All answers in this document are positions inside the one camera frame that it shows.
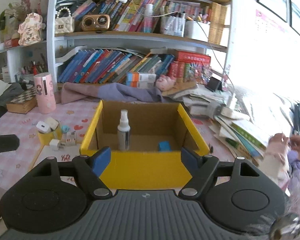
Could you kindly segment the white spray bottle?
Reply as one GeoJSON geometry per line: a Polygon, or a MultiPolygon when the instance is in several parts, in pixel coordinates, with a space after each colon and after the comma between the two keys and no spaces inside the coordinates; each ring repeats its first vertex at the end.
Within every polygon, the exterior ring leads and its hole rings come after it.
{"type": "Polygon", "coordinates": [[[120,151],[129,150],[130,125],[128,120],[128,111],[123,109],[120,115],[120,122],[117,127],[118,149],[120,151]]]}

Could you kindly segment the yellow cardboard box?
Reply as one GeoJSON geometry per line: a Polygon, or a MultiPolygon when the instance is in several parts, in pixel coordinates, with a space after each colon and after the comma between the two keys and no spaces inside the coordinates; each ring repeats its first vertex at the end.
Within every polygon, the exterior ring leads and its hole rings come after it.
{"type": "Polygon", "coordinates": [[[209,154],[208,144],[179,103],[99,102],[81,143],[80,153],[91,156],[111,149],[111,161],[101,180],[111,190],[180,189],[191,175],[181,162],[181,149],[209,154]],[[128,111],[129,150],[118,149],[117,127],[123,109],[128,111]],[[169,141],[171,151],[159,152],[169,141]]]}

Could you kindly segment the upper row of books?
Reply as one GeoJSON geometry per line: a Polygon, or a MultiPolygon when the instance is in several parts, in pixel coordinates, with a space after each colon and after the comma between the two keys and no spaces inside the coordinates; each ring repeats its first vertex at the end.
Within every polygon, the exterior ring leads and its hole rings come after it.
{"type": "Polygon", "coordinates": [[[160,23],[163,16],[177,12],[185,12],[186,20],[205,22],[209,7],[200,3],[179,0],[87,0],[83,9],[74,11],[75,31],[83,31],[81,22],[85,15],[109,15],[110,27],[106,31],[143,33],[143,17],[146,4],[153,4],[153,20],[151,33],[160,33],[160,23]]]}

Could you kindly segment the white bookshelf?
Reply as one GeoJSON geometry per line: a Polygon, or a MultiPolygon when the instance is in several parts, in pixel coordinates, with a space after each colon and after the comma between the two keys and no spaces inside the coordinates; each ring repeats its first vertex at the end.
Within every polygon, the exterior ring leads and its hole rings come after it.
{"type": "Polygon", "coordinates": [[[0,15],[0,79],[5,82],[20,82],[21,67],[30,61],[38,61],[40,53],[47,60],[48,73],[52,76],[53,87],[62,87],[57,77],[67,65],[67,53],[79,49],[124,49],[142,56],[150,51],[159,54],[174,50],[191,51],[211,56],[228,53],[227,42],[230,33],[231,0],[179,0],[200,3],[209,7],[205,22],[186,20],[183,37],[161,33],[138,33],[119,31],[75,31],[55,34],[57,11],[68,7],[74,11],[83,9],[87,0],[0,0],[6,9],[0,15]],[[41,42],[20,46],[18,28],[28,14],[35,12],[43,18],[41,42]]]}

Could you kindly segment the wooden chess box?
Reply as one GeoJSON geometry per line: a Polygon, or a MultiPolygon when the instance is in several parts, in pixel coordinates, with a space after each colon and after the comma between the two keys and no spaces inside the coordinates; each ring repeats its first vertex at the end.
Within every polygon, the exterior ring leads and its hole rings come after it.
{"type": "Polygon", "coordinates": [[[11,113],[27,114],[34,107],[37,107],[36,91],[32,87],[10,102],[6,103],[7,111],[11,113]]]}

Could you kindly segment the red book box set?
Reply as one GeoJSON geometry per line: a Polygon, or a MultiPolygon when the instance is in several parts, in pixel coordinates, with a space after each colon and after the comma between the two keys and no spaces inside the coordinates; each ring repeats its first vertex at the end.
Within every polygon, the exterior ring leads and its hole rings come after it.
{"type": "Polygon", "coordinates": [[[184,50],[174,50],[172,55],[174,59],[167,71],[170,78],[175,78],[176,83],[205,83],[204,72],[210,69],[211,56],[184,50]]]}

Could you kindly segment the pen holder with pens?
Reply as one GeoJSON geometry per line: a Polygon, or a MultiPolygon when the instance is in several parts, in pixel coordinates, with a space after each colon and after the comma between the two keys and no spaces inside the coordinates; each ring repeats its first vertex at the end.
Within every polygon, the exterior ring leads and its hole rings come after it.
{"type": "Polygon", "coordinates": [[[31,83],[34,81],[34,76],[48,72],[47,60],[43,53],[40,53],[38,61],[30,61],[27,66],[21,67],[21,74],[18,80],[20,82],[31,83]]]}

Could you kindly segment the purple pink cloth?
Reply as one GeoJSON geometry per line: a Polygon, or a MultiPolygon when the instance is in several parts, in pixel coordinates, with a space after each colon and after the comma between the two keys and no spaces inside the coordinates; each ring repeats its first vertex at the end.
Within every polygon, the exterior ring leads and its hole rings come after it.
{"type": "Polygon", "coordinates": [[[61,90],[55,92],[57,103],[67,104],[78,100],[119,101],[119,102],[166,102],[160,90],[152,88],[134,88],[120,83],[108,83],[101,86],[66,82],[61,90]]]}

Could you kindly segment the row of books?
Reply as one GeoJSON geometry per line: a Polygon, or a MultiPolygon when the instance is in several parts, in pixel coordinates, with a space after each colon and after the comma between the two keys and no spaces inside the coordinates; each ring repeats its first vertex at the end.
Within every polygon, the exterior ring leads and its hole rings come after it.
{"type": "Polygon", "coordinates": [[[179,0],[87,0],[83,9],[74,11],[75,31],[83,31],[81,22],[85,15],[109,15],[110,27],[106,31],[143,33],[143,17],[146,4],[153,4],[153,20],[151,33],[160,33],[160,23],[163,16],[177,12],[185,12],[186,20],[205,22],[209,7],[200,3],[179,0]]]}
{"type": "Polygon", "coordinates": [[[165,75],[174,56],[150,51],[145,56],[124,49],[79,49],[67,53],[58,83],[125,83],[129,72],[165,75]]]}

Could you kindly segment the pink humidifier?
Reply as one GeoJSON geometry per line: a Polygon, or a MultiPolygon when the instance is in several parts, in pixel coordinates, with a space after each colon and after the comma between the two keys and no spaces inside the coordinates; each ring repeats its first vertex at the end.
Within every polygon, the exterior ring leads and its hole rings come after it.
{"type": "Polygon", "coordinates": [[[49,114],[56,109],[56,100],[50,73],[40,73],[34,76],[37,105],[42,114],[49,114]]]}

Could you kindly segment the white charger in roll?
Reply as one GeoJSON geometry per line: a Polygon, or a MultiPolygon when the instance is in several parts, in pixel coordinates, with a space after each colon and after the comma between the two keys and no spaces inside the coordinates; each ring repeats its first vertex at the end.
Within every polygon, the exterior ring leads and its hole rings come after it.
{"type": "Polygon", "coordinates": [[[47,133],[51,132],[51,127],[43,121],[39,121],[36,124],[36,128],[37,128],[38,132],[43,133],[43,134],[47,134],[47,133]]]}

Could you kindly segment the small white red box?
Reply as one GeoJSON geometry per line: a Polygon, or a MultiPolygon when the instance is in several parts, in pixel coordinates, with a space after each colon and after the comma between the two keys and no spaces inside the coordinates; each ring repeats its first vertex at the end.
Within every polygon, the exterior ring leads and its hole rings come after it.
{"type": "Polygon", "coordinates": [[[63,142],[66,146],[75,146],[76,145],[76,132],[66,132],[63,134],[63,142]]]}

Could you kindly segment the orange white box stack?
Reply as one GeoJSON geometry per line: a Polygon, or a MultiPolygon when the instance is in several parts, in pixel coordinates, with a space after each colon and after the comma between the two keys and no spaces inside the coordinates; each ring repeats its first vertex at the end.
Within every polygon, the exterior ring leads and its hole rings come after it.
{"type": "Polygon", "coordinates": [[[152,88],[157,76],[152,73],[129,72],[126,76],[126,85],[134,88],[152,88]]]}

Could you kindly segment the yellow tape roll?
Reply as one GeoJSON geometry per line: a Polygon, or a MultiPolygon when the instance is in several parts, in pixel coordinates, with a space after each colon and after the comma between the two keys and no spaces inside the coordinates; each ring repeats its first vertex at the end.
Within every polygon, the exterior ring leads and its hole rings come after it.
{"type": "Polygon", "coordinates": [[[43,133],[37,132],[37,135],[38,135],[38,139],[40,141],[40,144],[42,146],[49,146],[49,142],[52,139],[61,140],[61,138],[62,138],[61,126],[58,125],[58,127],[56,128],[56,130],[54,130],[54,131],[52,131],[50,133],[47,133],[47,134],[43,134],[43,133]]]}

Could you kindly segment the gold retro speaker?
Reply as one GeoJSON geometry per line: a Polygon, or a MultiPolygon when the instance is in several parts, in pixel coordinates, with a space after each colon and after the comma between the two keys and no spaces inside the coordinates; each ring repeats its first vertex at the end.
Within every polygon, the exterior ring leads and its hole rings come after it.
{"type": "Polygon", "coordinates": [[[83,31],[106,31],[109,27],[109,15],[85,15],[81,22],[83,31]]]}

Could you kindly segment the black phone stand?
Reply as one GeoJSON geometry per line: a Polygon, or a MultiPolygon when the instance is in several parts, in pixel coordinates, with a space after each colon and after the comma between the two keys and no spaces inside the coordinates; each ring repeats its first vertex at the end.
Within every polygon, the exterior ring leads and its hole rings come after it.
{"type": "Polygon", "coordinates": [[[222,82],[215,77],[211,77],[205,87],[212,92],[216,92],[217,90],[222,91],[222,82]]]}

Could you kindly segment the lower row of books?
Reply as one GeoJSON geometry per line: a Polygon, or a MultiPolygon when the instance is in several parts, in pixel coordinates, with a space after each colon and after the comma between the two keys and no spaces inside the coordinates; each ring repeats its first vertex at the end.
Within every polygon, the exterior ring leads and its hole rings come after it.
{"type": "Polygon", "coordinates": [[[67,53],[58,83],[125,83],[129,72],[165,75],[174,56],[150,51],[145,56],[124,49],[79,49],[67,53]]]}

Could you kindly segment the pink pig toy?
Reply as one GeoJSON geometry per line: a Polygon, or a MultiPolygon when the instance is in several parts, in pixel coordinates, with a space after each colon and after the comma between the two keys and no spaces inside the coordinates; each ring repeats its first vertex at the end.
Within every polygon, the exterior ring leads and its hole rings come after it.
{"type": "Polygon", "coordinates": [[[165,75],[159,76],[155,82],[155,86],[162,92],[171,90],[176,82],[175,77],[169,77],[165,75]]]}

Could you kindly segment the clear stationery organizer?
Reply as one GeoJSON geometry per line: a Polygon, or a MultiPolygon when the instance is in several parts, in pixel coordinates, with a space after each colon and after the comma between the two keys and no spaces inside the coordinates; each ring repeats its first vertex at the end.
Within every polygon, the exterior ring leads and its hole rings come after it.
{"type": "Polygon", "coordinates": [[[185,12],[177,12],[170,16],[163,16],[160,23],[160,33],[164,35],[183,37],[185,23],[185,12]]]}

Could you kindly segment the teal round toy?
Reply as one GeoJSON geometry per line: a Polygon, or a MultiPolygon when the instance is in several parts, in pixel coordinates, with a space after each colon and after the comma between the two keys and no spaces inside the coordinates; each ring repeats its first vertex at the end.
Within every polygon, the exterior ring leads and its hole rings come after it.
{"type": "Polygon", "coordinates": [[[69,126],[63,125],[63,126],[61,127],[61,132],[62,132],[63,134],[68,133],[69,131],[70,131],[70,127],[69,127],[69,126]]]}

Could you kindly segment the white plug adapter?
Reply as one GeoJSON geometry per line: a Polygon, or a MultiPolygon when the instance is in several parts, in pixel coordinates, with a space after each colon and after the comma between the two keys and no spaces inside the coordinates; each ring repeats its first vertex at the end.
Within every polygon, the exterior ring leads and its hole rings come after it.
{"type": "Polygon", "coordinates": [[[58,140],[58,139],[52,139],[49,142],[49,147],[53,150],[53,151],[62,151],[65,148],[65,143],[58,140]]]}

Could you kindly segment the small blue block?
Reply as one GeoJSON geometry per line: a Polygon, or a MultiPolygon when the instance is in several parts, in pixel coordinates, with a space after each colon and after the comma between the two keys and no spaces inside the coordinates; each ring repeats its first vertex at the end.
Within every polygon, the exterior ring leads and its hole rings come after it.
{"type": "Polygon", "coordinates": [[[161,141],[158,143],[158,151],[159,152],[170,152],[171,147],[169,141],[161,141]]]}

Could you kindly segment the pile of magazines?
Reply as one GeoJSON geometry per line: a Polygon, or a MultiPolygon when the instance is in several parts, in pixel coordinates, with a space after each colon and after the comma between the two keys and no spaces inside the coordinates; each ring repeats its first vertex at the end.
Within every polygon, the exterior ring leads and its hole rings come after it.
{"type": "Polygon", "coordinates": [[[250,118],[241,112],[228,108],[226,100],[232,98],[229,92],[212,92],[194,82],[176,84],[162,92],[162,96],[183,103],[190,116],[209,119],[212,137],[227,147],[233,157],[243,156],[255,165],[263,160],[266,142],[257,142],[240,125],[249,125],[250,118]]]}

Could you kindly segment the pastel gradient bottle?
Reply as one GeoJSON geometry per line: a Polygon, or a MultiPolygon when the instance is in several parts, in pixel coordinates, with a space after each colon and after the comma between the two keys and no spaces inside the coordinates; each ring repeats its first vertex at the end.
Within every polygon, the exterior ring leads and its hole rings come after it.
{"type": "Polygon", "coordinates": [[[145,6],[145,12],[143,17],[143,32],[151,33],[152,31],[152,20],[153,20],[153,4],[148,3],[145,6]]]}

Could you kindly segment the white quilted pearl handbag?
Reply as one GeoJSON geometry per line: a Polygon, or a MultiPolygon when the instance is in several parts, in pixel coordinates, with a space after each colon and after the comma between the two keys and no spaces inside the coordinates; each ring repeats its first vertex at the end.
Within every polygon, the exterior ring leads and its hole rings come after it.
{"type": "Polygon", "coordinates": [[[75,19],[68,7],[62,7],[57,11],[55,19],[55,34],[73,33],[75,30],[75,19]],[[66,11],[68,16],[60,17],[62,11],[66,11]]]}

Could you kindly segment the cream square case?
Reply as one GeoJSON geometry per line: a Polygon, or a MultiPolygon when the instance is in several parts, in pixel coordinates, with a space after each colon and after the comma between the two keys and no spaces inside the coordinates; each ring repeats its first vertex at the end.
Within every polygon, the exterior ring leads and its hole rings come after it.
{"type": "Polygon", "coordinates": [[[51,128],[52,131],[56,130],[59,125],[59,122],[52,117],[47,117],[44,122],[51,128]]]}

